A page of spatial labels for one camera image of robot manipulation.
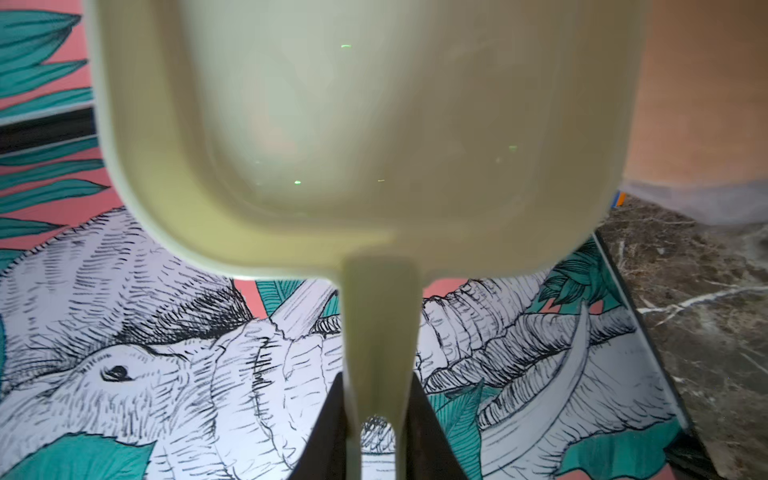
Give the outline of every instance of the dark marble countertop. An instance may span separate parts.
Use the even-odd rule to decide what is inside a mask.
[[[768,478],[768,225],[628,198],[599,231],[718,473]]]

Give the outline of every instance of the elephant eye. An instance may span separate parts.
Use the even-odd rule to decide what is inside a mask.
[[[116,365],[101,372],[101,379],[105,382],[130,382],[133,380],[128,376],[128,370],[122,365]]]

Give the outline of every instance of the elephant illustration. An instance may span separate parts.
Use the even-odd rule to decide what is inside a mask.
[[[524,313],[545,277],[470,280],[424,302],[415,370],[425,390],[480,379],[501,389],[478,408],[487,478],[552,478],[573,442],[676,412],[626,308]],[[269,319],[217,339],[109,346],[17,385],[0,402],[0,475],[87,432],[154,443],[149,479],[284,478],[341,370],[343,319],[318,318],[333,293],[307,280]],[[364,432],[364,453],[393,462],[391,431],[372,420]]]
[[[4,395],[110,345],[216,338],[251,315],[232,279],[174,257],[120,207],[0,274],[0,320]]]

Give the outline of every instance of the elephant tusk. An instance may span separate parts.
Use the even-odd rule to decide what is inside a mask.
[[[444,392],[475,385],[480,379],[483,379],[486,385],[509,389],[510,382],[529,376],[533,365],[571,348],[578,317],[578,314],[561,315],[560,313],[520,315],[502,336],[487,342],[483,350],[447,368],[437,369],[431,376],[425,377],[424,391]],[[590,316],[590,345],[599,345],[617,336],[632,333],[635,328],[633,317],[624,307]],[[423,349],[422,357],[428,352],[428,349]],[[554,368],[560,364],[559,359],[560,356],[546,381],[540,383],[538,388],[530,390],[533,395],[549,381],[554,374]],[[517,389],[515,389],[515,397],[519,397]],[[526,402],[527,400],[518,402],[514,408],[508,408],[506,402],[498,402],[498,411],[487,419],[489,422],[485,427],[506,419]]]
[[[571,337],[571,348],[563,356],[552,380],[508,419],[481,432],[483,475],[501,470],[523,456],[557,420],[584,372],[589,337],[589,313],[586,305],[582,304],[581,315]]]
[[[324,279],[304,280],[270,319],[288,340],[310,333],[336,288]]]

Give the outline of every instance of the scoop handle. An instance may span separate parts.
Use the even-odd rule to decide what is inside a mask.
[[[344,408],[350,480],[361,475],[360,429],[384,417],[396,438],[396,477],[406,477],[404,425],[422,307],[416,265],[397,257],[354,257],[341,275]]]

